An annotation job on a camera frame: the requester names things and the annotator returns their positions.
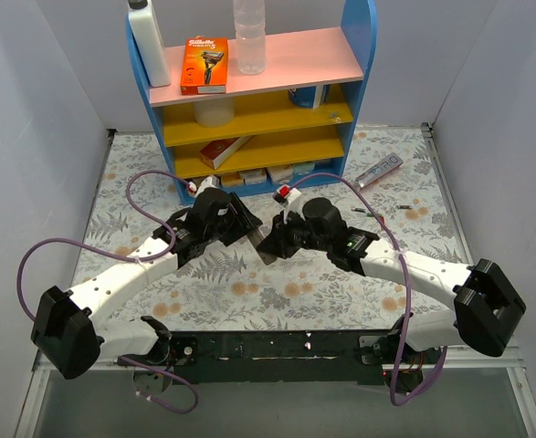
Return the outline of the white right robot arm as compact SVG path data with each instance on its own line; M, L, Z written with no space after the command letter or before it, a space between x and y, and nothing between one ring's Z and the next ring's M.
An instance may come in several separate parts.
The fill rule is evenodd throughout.
M499 357L526 312L496 263L480 259L469 266L400 253L377 234L347 225L325 198L308 201L301 213L285 209L274 216L269 234L257 246L260 253L282 259L300 249L322 251L341 270L410 286L445 305L442 311L394 325L388 349L399 362L409 362L423 350L462 344Z

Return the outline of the white air conditioner remote control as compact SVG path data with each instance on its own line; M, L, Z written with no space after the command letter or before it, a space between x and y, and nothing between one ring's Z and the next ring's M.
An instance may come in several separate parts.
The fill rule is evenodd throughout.
M250 244L252 244L257 255L260 257L261 261L263 262L265 266L269 266L277 260L277 258L274 257L273 255L263 252L259 249L259 245L264 240L264 236L258 228L252 229L247 234L247 239L250 242Z

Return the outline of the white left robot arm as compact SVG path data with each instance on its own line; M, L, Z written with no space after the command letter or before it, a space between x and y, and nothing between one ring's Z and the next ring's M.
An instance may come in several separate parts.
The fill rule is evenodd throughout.
M128 356L141 364L164 364L171 353L170 330L152 316L111 323L110 316L151 283L201 256L212 243L232 245L262 225L234 193L207 188L194 204L173 214L127 261L63 291L40 298L31 339L67 380L99 360Z

